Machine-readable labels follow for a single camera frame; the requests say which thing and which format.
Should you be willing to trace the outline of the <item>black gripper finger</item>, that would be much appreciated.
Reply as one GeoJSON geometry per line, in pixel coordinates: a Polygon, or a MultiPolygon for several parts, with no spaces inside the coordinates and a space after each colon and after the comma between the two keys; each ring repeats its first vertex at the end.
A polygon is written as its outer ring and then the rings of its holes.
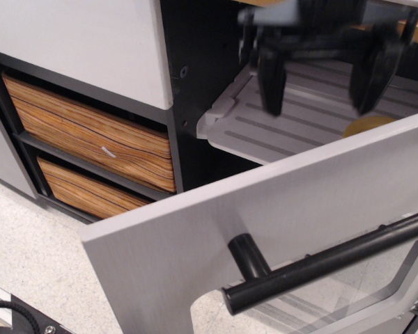
{"type": "Polygon", "coordinates": [[[263,108],[272,116],[280,116],[286,87],[288,52],[270,38],[261,40],[258,48],[258,84],[263,108]]]}
{"type": "Polygon", "coordinates": [[[349,96],[361,115],[377,106],[398,68],[398,33],[372,31],[369,46],[353,64],[349,96]]]}

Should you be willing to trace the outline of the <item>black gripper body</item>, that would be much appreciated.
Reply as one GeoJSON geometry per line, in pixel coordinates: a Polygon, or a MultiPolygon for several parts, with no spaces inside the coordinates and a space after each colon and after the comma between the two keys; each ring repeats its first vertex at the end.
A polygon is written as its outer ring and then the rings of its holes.
{"type": "Polygon", "coordinates": [[[418,23],[418,3],[406,1],[282,1],[249,7],[242,26],[239,58],[257,66],[261,51],[284,59],[360,58],[393,45],[403,53],[418,23]]]}

